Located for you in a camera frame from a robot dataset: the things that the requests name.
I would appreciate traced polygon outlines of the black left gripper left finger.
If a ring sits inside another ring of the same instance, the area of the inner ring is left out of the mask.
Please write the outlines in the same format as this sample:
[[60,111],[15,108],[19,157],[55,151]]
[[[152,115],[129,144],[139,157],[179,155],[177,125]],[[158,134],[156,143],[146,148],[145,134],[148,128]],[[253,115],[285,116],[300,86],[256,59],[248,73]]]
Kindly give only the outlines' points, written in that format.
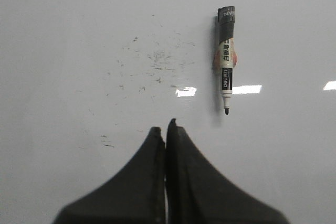
[[54,223],[165,223],[164,176],[165,143],[152,127],[118,173],[63,207]]

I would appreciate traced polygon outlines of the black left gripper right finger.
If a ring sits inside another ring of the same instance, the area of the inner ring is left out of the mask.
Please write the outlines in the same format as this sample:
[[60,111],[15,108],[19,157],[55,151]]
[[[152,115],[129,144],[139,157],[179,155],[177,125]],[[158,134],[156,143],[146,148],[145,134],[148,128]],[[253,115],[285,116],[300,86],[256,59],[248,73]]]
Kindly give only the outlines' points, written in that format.
[[288,223],[223,176],[172,119],[166,138],[169,223]]

